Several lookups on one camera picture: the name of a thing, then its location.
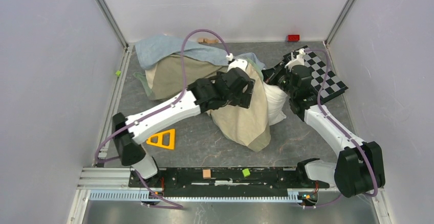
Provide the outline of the white pillow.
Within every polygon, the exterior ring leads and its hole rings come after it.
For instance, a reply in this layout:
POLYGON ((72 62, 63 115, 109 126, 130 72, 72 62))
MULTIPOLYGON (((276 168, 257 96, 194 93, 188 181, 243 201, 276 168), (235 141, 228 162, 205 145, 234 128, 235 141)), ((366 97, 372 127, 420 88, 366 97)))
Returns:
POLYGON ((283 106, 288 95, 278 86, 268 85, 266 83, 263 85, 268 103, 267 113, 269 125, 272 126, 281 122, 287 117, 283 112, 283 106))

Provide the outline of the blue grey pillowcase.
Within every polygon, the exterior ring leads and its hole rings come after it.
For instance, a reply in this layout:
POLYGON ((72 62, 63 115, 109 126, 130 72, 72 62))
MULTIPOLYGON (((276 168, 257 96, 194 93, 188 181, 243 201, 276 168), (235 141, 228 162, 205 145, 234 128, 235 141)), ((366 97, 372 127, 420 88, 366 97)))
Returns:
POLYGON ((265 67, 254 53, 227 60, 227 51, 192 41, 157 35, 135 43, 142 73, 135 73, 150 100, 173 99, 170 117, 188 103, 212 117, 223 135, 259 152, 271 141, 265 67))

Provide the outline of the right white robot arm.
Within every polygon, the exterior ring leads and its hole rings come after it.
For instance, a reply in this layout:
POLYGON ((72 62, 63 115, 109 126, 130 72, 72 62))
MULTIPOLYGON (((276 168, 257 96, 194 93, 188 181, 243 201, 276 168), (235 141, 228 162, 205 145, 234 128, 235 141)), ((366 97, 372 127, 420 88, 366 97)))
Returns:
POLYGON ((332 116, 311 85, 311 70, 304 65, 287 69, 278 64, 263 70, 262 74, 266 84, 278 87, 289 96, 291 111, 311 126, 337 155, 335 163, 319 158, 299 162, 296 182, 302 187, 309 187, 315 181, 334 185, 347 198, 359 194, 376 196, 385 185, 380 145, 354 135, 332 116))

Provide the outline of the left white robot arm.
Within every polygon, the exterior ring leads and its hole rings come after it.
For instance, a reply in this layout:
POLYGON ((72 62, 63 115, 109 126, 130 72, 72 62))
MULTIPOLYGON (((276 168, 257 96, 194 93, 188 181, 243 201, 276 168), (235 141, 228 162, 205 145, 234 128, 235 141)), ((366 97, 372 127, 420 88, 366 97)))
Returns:
POLYGON ((121 164, 130 166, 149 187, 156 186, 161 173, 154 158, 142 147, 152 135, 181 120, 227 105, 249 108, 255 81, 241 68, 197 79, 185 90, 151 109, 113 116, 113 141, 121 164))

